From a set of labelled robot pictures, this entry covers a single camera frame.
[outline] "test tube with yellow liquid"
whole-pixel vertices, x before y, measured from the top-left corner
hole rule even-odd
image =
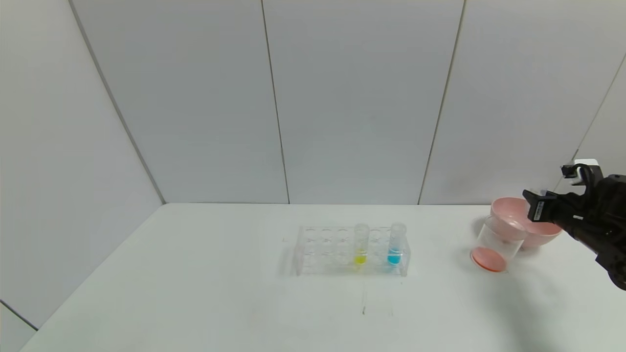
[[[358,224],[354,227],[354,263],[363,265],[367,262],[367,245],[369,243],[369,226]]]

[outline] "yellow liquid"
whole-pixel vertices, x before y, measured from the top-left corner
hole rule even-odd
[[[363,265],[367,261],[367,254],[365,251],[359,251],[359,253],[354,257],[354,263],[358,265]]]

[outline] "clear plastic cup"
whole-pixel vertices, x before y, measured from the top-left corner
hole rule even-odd
[[[525,238],[526,229],[515,220],[488,216],[478,235],[478,246],[471,251],[471,258],[483,269],[505,271]]]

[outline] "pink liquid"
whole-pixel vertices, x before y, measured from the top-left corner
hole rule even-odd
[[[485,247],[477,247],[471,251],[471,258],[474,262],[493,272],[501,272],[506,270],[506,259],[493,249]]]

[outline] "pink bowl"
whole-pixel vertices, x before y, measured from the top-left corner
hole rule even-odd
[[[491,203],[491,215],[503,221],[515,220],[526,229],[528,237],[521,245],[522,248],[542,246],[561,233],[561,228],[555,224],[528,220],[528,203],[522,198],[505,197],[494,200]]]

